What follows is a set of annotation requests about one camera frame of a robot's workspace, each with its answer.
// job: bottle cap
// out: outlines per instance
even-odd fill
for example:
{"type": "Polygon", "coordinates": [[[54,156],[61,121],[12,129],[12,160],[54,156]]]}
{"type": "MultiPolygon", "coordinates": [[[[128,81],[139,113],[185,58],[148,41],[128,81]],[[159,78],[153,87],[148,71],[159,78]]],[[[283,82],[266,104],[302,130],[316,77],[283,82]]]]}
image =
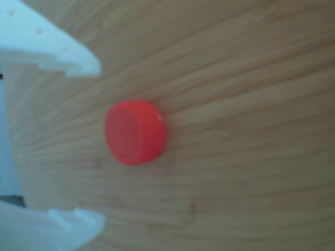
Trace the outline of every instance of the bottle cap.
{"type": "Polygon", "coordinates": [[[166,143],[165,123],[147,101],[124,101],[114,105],[105,123],[110,151],[126,165],[139,165],[157,158],[166,143]]]}

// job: wooden table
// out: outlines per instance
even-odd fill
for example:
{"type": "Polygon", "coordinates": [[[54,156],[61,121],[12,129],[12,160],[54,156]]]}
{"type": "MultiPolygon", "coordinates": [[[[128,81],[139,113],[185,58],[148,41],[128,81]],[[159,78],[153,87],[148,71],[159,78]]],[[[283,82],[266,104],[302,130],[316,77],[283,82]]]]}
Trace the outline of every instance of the wooden table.
{"type": "Polygon", "coordinates": [[[105,213],[82,250],[335,247],[335,3],[29,0],[103,75],[5,70],[29,207],[105,213]],[[155,103],[165,153],[126,167],[104,139],[116,102],[155,103]]]}

